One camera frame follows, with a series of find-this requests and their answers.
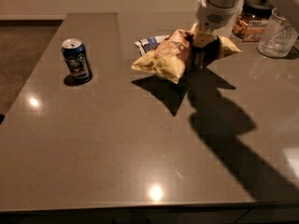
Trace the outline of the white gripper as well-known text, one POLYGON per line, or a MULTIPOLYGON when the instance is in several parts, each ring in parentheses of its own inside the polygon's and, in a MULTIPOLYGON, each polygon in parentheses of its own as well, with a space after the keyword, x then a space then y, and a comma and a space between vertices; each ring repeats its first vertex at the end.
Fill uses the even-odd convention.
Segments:
POLYGON ((192 25, 192 44, 197 48, 213 42, 217 36, 214 29, 226 26, 237 12, 240 0, 197 0, 195 12, 197 23, 192 25))

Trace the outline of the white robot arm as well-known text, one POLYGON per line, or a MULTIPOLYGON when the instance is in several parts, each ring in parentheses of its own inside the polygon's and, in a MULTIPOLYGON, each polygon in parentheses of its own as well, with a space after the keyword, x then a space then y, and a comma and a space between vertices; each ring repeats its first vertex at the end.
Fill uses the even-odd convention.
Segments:
POLYGON ((258 41, 273 8, 299 31, 299 0, 197 0, 193 44, 203 48, 228 26, 244 41, 258 41))

